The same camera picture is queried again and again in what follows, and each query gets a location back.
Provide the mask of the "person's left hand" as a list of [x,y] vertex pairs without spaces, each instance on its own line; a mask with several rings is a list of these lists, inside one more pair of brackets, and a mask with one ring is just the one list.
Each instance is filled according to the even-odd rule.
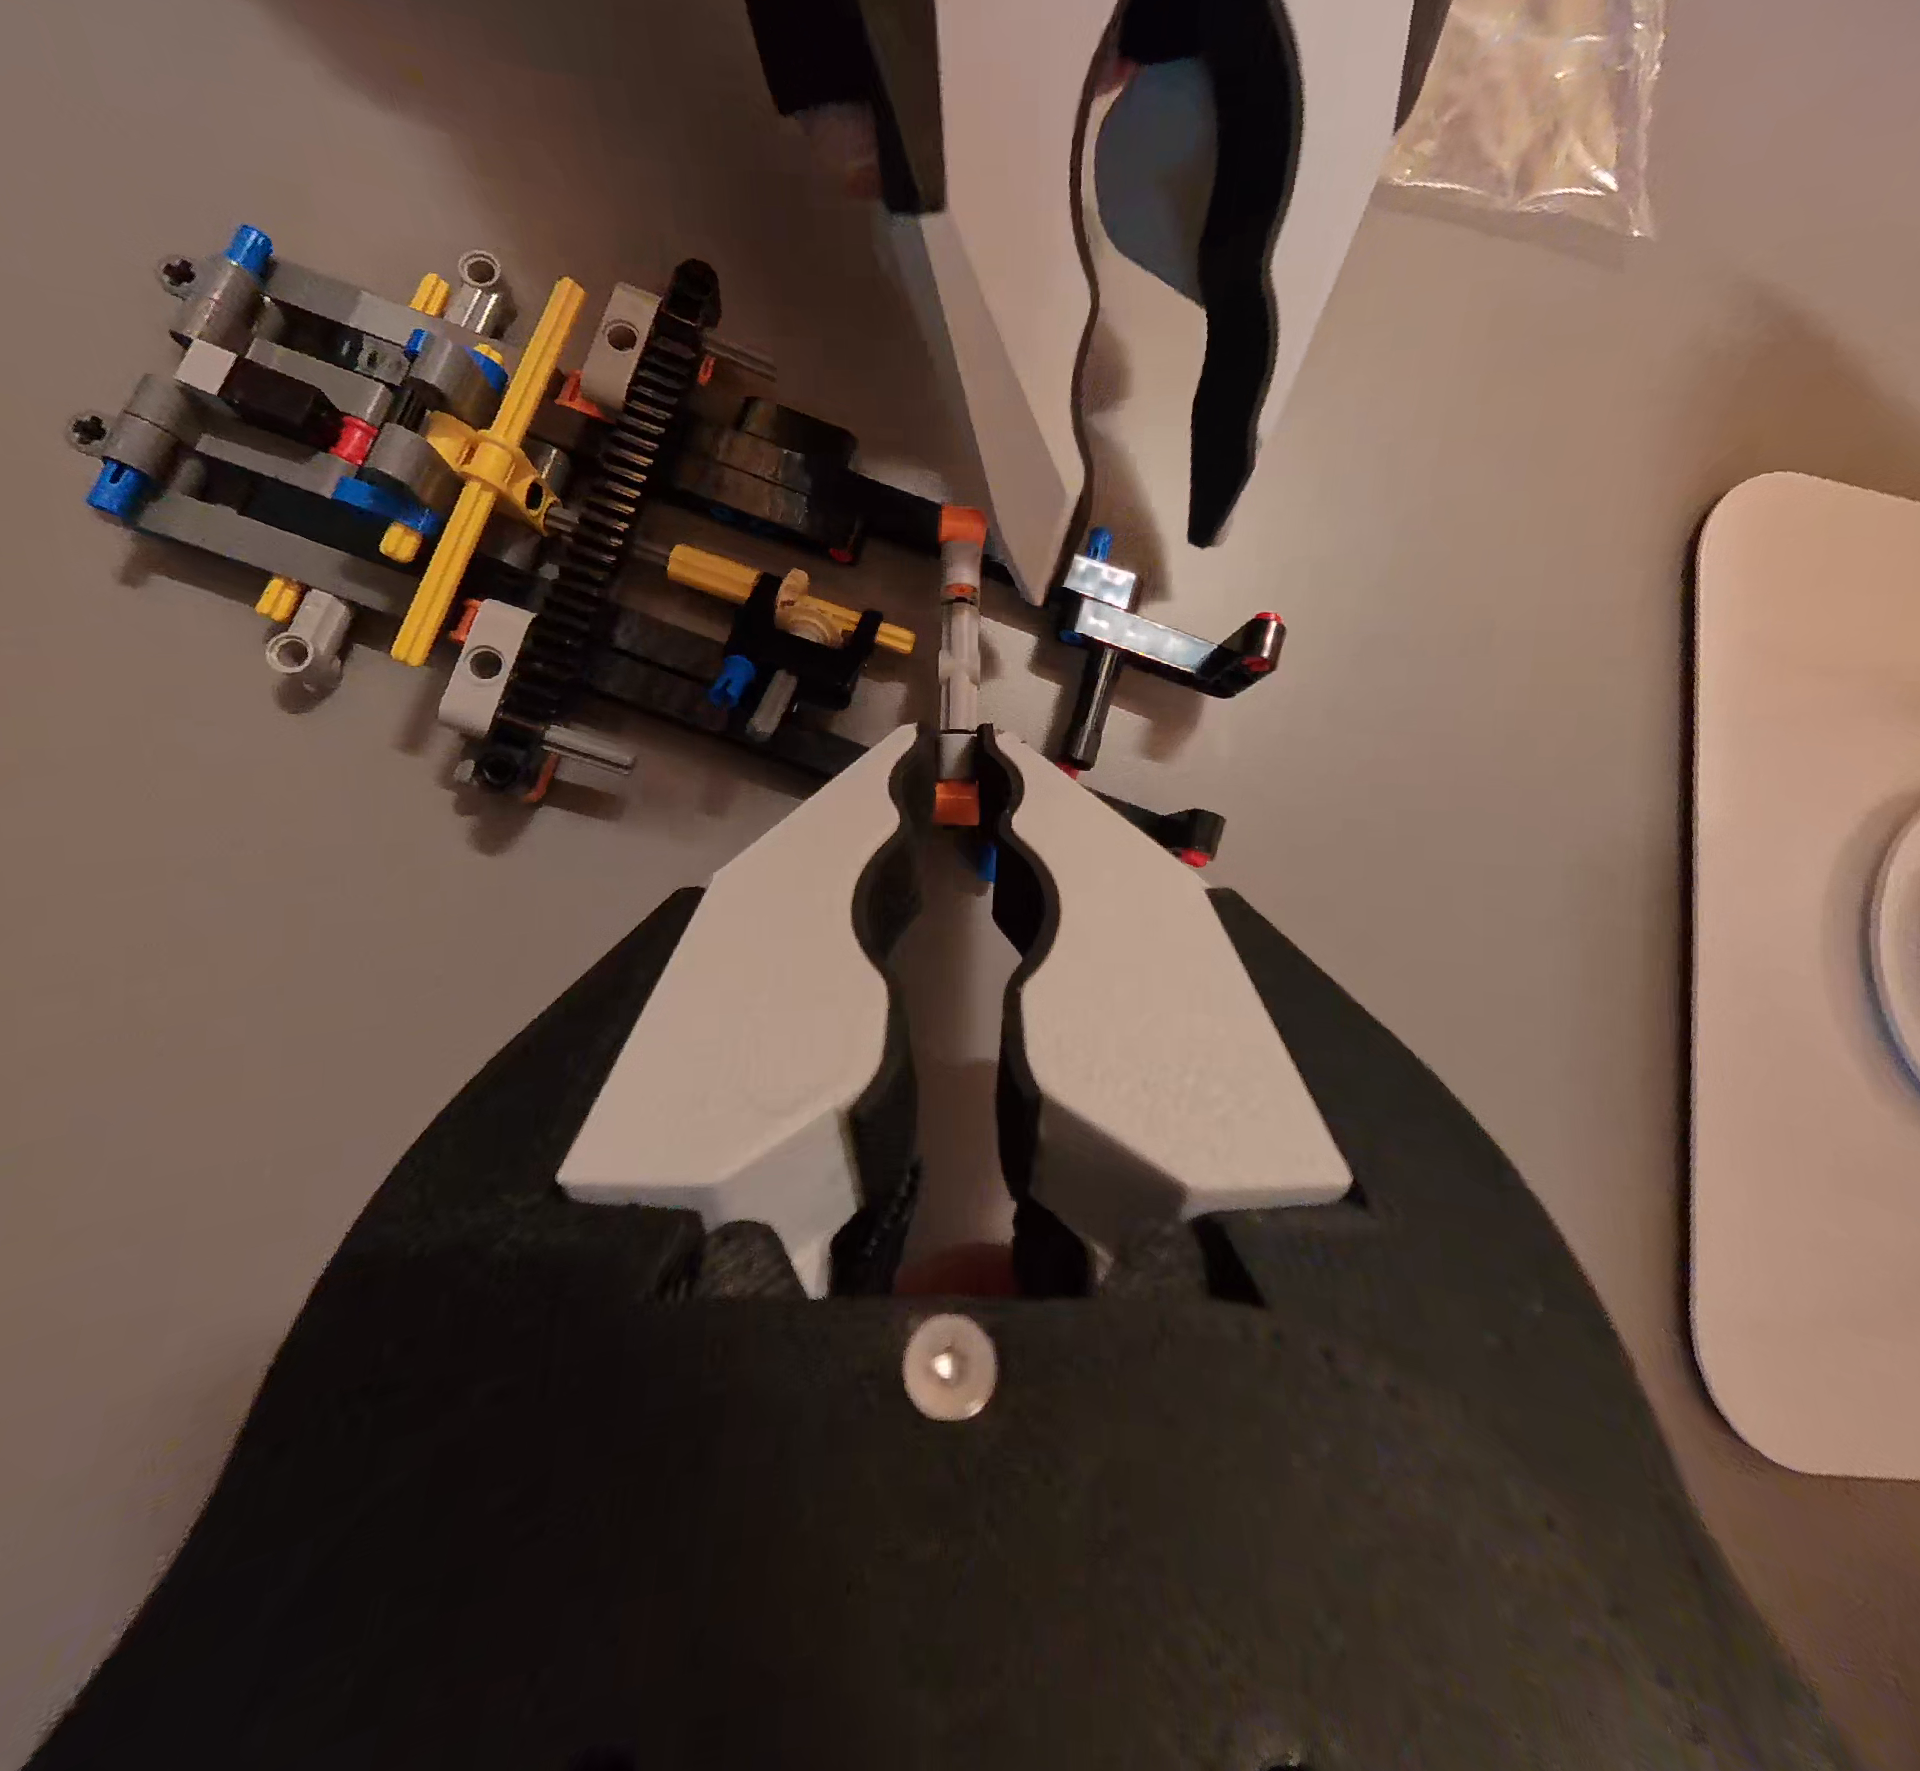
[[876,116],[866,104],[828,104],[804,114],[812,149],[833,181],[853,201],[883,199],[883,170]]

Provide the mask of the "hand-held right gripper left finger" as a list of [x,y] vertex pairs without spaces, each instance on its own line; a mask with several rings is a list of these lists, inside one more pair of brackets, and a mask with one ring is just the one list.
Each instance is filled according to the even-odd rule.
[[925,731],[900,726],[740,853],[680,941],[560,1166],[591,1206],[772,1231],[804,1294],[852,1289],[916,1189],[897,960],[923,904]]

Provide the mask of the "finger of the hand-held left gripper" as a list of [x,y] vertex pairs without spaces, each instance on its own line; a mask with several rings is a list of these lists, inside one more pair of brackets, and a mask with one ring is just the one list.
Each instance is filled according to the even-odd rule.
[[1117,255],[1199,310],[1199,550],[1232,522],[1452,11],[1120,0]]
[[885,235],[1020,594],[1048,599],[1093,464],[1080,153],[1119,0],[856,0],[877,70]]

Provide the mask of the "multicoloured lego assembly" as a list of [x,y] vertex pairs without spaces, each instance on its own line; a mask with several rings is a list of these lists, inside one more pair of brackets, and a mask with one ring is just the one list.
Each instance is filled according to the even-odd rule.
[[585,362],[557,286],[515,342],[497,257],[425,275],[403,303],[304,268],[260,227],[165,259],[168,368],[67,442],[91,510],[258,580],[277,700],[310,708],[355,639],[393,630],[411,670],[445,662],[437,723],[456,780],[537,804],[564,771],[631,776],[589,723],[622,708],[812,782],[864,746],[836,723],[913,627],[836,602],[816,564],[869,545],[939,576],[947,505],[859,470],[852,433],[775,402],[768,368],[716,334],[716,274],[613,292]]

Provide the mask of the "grey orange lego rod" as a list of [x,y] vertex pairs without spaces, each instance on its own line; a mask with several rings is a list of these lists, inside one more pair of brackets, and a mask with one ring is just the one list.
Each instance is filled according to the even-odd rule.
[[979,825],[977,734],[982,726],[982,583],[990,522],[977,508],[947,505],[939,518],[941,650],[932,822]]

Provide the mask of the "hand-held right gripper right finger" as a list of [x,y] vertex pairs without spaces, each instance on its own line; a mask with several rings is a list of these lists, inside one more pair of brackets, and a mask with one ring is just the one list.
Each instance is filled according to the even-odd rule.
[[1093,1283],[1196,1219],[1326,1208],[1355,1175],[1202,878],[1016,736],[979,739],[1020,1283]]

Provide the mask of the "clear plastic bag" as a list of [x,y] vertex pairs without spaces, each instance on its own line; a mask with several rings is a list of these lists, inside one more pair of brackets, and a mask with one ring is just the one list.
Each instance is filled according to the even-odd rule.
[[1453,0],[1380,184],[1650,240],[1666,19],[1667,0]]

